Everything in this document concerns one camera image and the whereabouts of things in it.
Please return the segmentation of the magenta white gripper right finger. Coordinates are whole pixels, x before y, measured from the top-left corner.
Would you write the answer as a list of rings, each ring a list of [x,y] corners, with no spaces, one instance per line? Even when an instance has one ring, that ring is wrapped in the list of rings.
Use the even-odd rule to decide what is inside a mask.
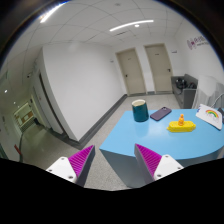
[[[134,154],[146,184],[183,169],[170,155],[160,155],[139,144],[135,145]]]

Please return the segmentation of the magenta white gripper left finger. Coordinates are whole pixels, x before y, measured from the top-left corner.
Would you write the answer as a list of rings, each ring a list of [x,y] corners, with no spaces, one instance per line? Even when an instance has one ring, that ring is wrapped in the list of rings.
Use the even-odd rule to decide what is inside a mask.
[[[83,187],[94,156],[95,146],[91,145],[70,157],[60,157],[46,171]]]

